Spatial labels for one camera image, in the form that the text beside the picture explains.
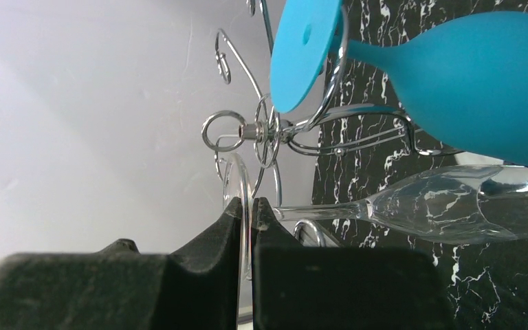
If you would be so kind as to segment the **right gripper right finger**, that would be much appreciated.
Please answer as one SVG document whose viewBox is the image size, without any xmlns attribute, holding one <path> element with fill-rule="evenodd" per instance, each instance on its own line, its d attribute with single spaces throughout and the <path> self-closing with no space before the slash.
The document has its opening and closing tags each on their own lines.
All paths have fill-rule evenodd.
<svg viewBox="0 0 528 330">
<path fill-rule="evenodd" d="M 254 202 L 255 329 L 454 329 L 430 259 L 406 248 L 305 247 Z"/>
</svg>

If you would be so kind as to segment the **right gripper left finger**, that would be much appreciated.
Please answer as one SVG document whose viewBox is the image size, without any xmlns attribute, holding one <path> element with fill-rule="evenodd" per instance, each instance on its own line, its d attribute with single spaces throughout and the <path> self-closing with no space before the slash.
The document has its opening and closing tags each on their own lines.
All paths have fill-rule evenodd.
<svg viewBox="0 0 528 330">
<path fill-rule="evenodd" d="M 243 206 L 170 254 L 118 239 L 88 254 L 0 262 L 0 329 L 235 329 Z"/>
</svg>

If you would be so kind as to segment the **clear champagne flute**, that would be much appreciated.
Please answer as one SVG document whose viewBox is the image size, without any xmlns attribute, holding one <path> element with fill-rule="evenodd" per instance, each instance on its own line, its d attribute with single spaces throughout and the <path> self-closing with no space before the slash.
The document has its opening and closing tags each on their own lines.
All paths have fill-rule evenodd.
<svg viewBox="0 0 528 330">
<path fill-rule="evenodd" d="M 371 196 L 276 207 L 279 221 L 347 219 L 429 241 L 451 314 L 472 327 L 528 324 L 528 168 L 454 165 L 426 170 Z"/>
</svg>

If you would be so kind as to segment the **blue plastic wine glass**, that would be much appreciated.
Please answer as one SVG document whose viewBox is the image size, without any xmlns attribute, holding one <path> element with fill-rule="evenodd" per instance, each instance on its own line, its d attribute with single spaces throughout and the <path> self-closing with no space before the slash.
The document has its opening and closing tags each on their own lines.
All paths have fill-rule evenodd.
<svg viewBox="0 0 528 330">
<path fill-rule="evenodd" d="M 269 74 L 281 113 L 307 96 L 328 54 L 386 73 L 408 115 L 462 151 L 528 166 L 528 12 L 462 16 L 409 41 L 351 40 L 341 1 L 287 1 Z"/>
</svg>

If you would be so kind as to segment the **chrome wine glass rack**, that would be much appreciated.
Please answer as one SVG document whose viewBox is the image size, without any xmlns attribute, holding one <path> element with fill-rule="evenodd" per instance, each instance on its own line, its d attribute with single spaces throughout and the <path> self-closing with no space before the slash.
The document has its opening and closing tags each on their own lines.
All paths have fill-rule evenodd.
<svg viewBox="0 0 528 330">
<path fill-rule="evenodd" d="M 223 201 L 241 201 L 243 213 L 243 240 L 252 236 L 254 198 L 260 182 L 250 183 L 248 170 L 237 154 L 245 142 L 252 142 L 262 170 L 272 169 L 276 198 L 282 200 L 281 175 L 277 162 L 281 144 L 288 145 L 301 155 L 344 155 L 350 151 L 367 149 L 396 139 L 404 139 L 414 153 L 425 156 L 453 155 L 453 148 L 428 150 L 419 148 L 417 128 L 410 117 L 399 109 L 359 104 L 330 109 L 330 99 L 343 77 L 344 53 L 351 44 L 339 44 L 338 64 L 333 70 L 326 94 L 319 109 L 297 123 L 282 120 L 274 107 L 266 105 L 268 96 L 257 82 L 253 88 L 258 97 L 254 121 L 248 122 L 231 110 L 218 111 L 204 122 L 201 136 L 204 144 L 216 155 L 227 153 L 228 158 L 215 157 L 218 176 L 223 182 Z M 380 114 L 400 121 L 400 126 L 354 142 L 330 147 L 304 146 L 295 142 L 299 133 L 318 125 L 346 118 Z M 320 206 L 284 206 L 278 204 L 274 214 L 279 221 L 295 221 L 296 230 L 313 226 L 316 221 L 328 219 L 355 219 L 403 232 L 427 241 L 449 244 L 479 244 L 508 239 L 508 230 L 490 221 L 481 210 L 482 186 L 490 183 L 501 171 L 499 165 L 451 166 L 426 170 L 410 176 L 364 199 Z"/>
</svg>

